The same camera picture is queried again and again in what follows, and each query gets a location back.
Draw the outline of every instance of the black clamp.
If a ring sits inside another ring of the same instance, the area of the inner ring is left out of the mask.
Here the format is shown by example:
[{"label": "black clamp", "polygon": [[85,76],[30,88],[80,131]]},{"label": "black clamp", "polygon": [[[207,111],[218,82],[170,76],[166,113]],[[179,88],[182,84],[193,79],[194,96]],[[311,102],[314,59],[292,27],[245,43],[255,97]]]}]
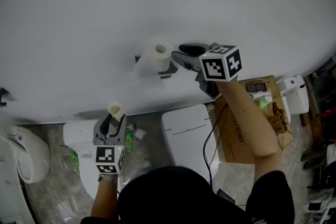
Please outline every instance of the black clamp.
[{"label": "black clamp", "polygon": [[197,72],[195,80],[200,84],[199,88],[212,99],[216,99],[220,95],[220,92],[214,81],[205,80],[198,57],[218,45],[219,44],[217,43],[213,43],[211,46],[200,43],[182,44],[179,45],[179,50],[181,52],[172,52],[172,58],[175,62],[187,70]]},{"label": "black clamp", "polygon": [[2,102],[1,101],[2,96],[5,95],[5,94],[9,94],[9,91],[7,91],[4,88],[0,88],[0,106],[7,106],[7,102]]}]

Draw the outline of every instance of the gray tile floor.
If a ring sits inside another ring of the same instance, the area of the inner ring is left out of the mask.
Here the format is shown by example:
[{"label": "gray tile floor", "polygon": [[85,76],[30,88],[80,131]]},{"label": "gray tile floor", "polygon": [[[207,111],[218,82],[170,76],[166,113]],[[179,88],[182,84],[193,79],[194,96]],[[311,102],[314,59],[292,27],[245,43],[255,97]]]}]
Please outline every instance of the gray tile floor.
[{"label": "gray tile floor", "polygon": [[[129,117],[129,122],[146,130],[147,134],[143,140],[134,138],[133,152],[123,166],[123,183],[135,174],[146,159],[156,168],[172,164],[161,131],[161,115],[162,113],[151,113]],[[90,215],[93,203],[79,175],[74,171],[71,149],[63,146],[62,126],[26,126],[48,143],[51,154],[48,176],[42,182],[25,184],[29,201],[40,224],[80,223],[83,217]],[[293,143],[283,152],[282,161],[293,193],[296,223],[304,223],[303,205],[307,196],[306,187],[311,184],[312,175],[302,171],[300,157],[311,146],[311,132],[308,127],[301,127],[298,116],[292,117],[291,130]],[[236,200],[237,205],[244,208],[253,186],[254,168],[252,165],[226,163],[220,145],[218,152],[220,165],[214,178],[214,190],[221,188]]]}]

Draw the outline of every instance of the person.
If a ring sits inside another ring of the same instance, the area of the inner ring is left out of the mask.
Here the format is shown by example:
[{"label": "person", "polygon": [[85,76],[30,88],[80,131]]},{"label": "person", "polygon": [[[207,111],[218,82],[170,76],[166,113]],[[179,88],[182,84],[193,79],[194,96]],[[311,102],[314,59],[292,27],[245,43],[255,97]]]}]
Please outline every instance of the person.
[{"label": "person", "polygon": [[334,143],[319,151],[303,153],[301,156],[301,161],[305,162],[303,170],[315,169],[336,162],[336,141],[333,139],[330,139],[330,141]]},{"label": "person", "polygon": [[255,160],[246,211],[215,195],[209,183],[185,167],[163,167],[131,180],[117,201],[117,177],[100,181],[89,223],[294,223],[291,190],[282,172],[274,130],[236,80],[217,83]]}]

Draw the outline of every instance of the toilet paper roll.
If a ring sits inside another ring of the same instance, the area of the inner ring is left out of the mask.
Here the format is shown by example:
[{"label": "toilet paper roll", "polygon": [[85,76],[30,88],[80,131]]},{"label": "toilet paper roll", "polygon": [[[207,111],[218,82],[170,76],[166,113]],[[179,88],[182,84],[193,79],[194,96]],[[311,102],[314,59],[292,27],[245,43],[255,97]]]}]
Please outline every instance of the toilet paper roll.
[{"label": "toilet paper roll", "polygon": [[125,114],[124,110],[122,109],[121,105],[117,102],[113,102],[107,108],[109,113],[117,120],[120,121],[121,117]]},{"label": "toilet paper roll", "polygon": [[158,44],[148,45],[144,54],[151,61],[156,72],[163,72],[169,68],[173,50],[173,45],[162,41]]}]

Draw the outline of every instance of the wire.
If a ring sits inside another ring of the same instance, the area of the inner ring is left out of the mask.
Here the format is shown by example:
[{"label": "wire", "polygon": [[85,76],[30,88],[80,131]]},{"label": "wire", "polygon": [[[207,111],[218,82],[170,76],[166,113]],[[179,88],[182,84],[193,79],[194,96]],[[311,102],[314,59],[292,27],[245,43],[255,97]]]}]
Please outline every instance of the wire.
[{"label": "wire", "polygon": [[210,165],[209,165],[209,162],[208,162],[208,159],[206,157],[206,154],[205,154],[205,147],[206,147],[206,144],[208,143],[209,139],[210,139],[210,136],[212,134],[212,132],[214,131],[217,123],[222,119],[221,118],[221,115],[222,115],[222,112],[224,111],[224,109],[227,107],[227,103],[223,106],[221,112],[219,113],[218,115],[218,118],[215,122],[215,125],[213,126],[211,132],[209,133],[209,135],[207,136],[205,142],[204,142],[204,145],[203,145],[203,158],[204,158],[204,161],[205,161],[205,164],[206,164],[206,167],[208,168],[208,171],[209,171],[209,178],[210,178],[210,186],[211,186],[211,189],[213,189],[213,186],[212,186],[212,175],[211,175],[211,170],[210,170]]},{"label": "wire", "polygon": [[223,133],[223,129],[224,129],[224,126],[225,126],[227,111],[228,111],[228,107],[226,108],[226,111],[225,111],[224,123],[223,123],[222,129],[220,131],[220,134],[219,134],[219,137],[218,137],[218,140],[217,140],[217,143],[216,143],[216,148],[215,148],[214,156],[212,156],[212,159],[211,159],[211,162],[210,162],[209,166],[211,165],[211,163],[214,160],[214,157],[216,155],[216,151],[217,151],[217,148],[218,148],[219,140],[221,139],[221,136],[222,136],[222,133]]}]

